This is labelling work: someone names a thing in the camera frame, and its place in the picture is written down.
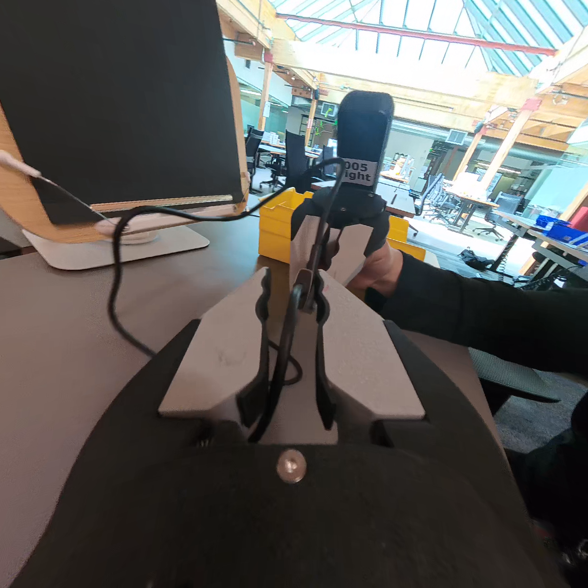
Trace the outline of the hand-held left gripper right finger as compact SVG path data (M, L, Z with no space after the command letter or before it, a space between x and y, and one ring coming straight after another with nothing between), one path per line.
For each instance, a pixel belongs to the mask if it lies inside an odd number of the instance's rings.
M324 428L422 420L422 402L384 319L324 270L315 294L316 405Z

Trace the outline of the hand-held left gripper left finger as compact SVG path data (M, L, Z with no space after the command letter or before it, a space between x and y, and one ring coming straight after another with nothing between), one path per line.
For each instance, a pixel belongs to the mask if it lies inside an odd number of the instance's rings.
M203 314L160 416L255 424L269 388L270 283L270 269L261 268Z

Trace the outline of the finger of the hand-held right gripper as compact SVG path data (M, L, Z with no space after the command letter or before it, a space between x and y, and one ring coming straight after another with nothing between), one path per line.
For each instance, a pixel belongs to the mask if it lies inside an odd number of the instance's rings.
M363 268L372 231L372 227L364 224L342 229L329 227L327 274L342 286L347 287Z
M293 214L290 221L289 285L294 286L300 270L305 269L311 258L317 238L320 217Z

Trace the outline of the yellow plastic bin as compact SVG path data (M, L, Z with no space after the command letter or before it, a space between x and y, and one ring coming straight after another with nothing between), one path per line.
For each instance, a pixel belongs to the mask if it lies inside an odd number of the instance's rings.
M278 198L266 203L259 211L259 246L258 253L269 259L285 264L290 261L290 222L293 211L312 192L300 194L293 187L288 188ZM407 253L414 258L426 262L438 263L425 249L408 243L409 222L399 217L390 216L387 242L391 248Z

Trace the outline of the grey USB hub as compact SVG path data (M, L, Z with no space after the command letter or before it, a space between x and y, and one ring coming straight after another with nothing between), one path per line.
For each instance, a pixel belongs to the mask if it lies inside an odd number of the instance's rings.
M317 270L302 268L298 271L293 290L298 294L298 311L311 314L315 309Z

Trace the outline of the person's right forearm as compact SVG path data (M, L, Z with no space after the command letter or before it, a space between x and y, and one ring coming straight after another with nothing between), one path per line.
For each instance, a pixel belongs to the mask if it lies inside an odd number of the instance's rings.
M396 290L365 303L398 327L541 371L587 378L587 290L527 291L403 253Z

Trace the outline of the black office chair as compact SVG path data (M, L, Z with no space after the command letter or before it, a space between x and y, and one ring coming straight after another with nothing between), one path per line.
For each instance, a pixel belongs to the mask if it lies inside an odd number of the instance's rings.
M260 185L268 185L271 188L294 187L300 190L299 186L304 184L307 170L305 137L287 130L285 154L273 156L266 168L270 170L270 179L261 182Z
M473 348L468 351L493 416L512 397L547 404L560 402L533 369Z

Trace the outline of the grey office chair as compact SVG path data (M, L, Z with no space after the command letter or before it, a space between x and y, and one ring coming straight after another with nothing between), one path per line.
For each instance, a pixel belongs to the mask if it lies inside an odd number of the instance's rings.
M414 218L422 217L429 222L438 221L446 226L451 225L459 209L459 199L448 193L447 188L443 173L430 175L424 191L414 199Z

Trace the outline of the red ceiling pipe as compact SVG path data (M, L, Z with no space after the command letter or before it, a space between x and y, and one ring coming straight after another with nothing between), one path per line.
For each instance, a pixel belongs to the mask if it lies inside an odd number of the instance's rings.
M484 40L476 37L466 37L448 33L437 33L428 31L419 31L408 28L398 28L392 26L365 24L360 22L343 22L330 19L321 19L315 17L303 17L290 13L276 13L277 19L284 21L293 20L304 24L315 24L319 26L330 26L353 31L373 32L379 34L388 34L398 37L415 38L420 40L435 40L439 42L455 43L479 47L483 49L502 50L507 52L521 52L529 55L555 56L557 49L548 47L535 47L530 45L520 45L516 43L499 42L495 40Z

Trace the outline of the blue plastic tray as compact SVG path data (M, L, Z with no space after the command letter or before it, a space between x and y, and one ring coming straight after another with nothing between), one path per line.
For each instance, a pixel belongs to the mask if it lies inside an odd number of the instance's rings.
M552 239L575 247L587 247L587 232L571 226L568 221L539 215L534 224Z

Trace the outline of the person's dark clothing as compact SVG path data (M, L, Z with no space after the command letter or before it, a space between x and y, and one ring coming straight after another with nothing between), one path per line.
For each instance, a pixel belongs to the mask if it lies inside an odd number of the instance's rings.
M570 427L529 452L506 449L527 511L570 587L587 587L587 395Z

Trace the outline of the wood-rimmed black monitor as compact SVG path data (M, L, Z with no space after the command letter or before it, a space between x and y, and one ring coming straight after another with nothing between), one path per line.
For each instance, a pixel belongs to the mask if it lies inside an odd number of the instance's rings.
M246 207L239 88L216 1L1 1L1 209L64 243L99 213Z

